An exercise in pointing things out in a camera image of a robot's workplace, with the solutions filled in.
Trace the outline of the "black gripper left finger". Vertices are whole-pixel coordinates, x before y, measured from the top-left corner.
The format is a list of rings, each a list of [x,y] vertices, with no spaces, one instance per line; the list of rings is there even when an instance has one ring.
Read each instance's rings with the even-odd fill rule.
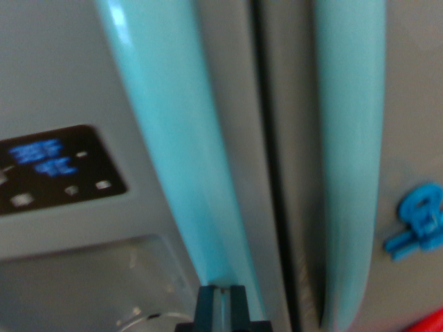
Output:
[[[218,287],[209,285],[199,288],[193,322],[193,331],[211,332],[214,328],[215,291]]]

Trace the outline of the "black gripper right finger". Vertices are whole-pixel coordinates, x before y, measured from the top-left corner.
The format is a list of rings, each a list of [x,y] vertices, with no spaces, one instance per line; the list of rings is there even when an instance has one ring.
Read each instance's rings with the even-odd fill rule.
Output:
[[[246,288],[234,285],[221,290],[221,330],[251,331]]]

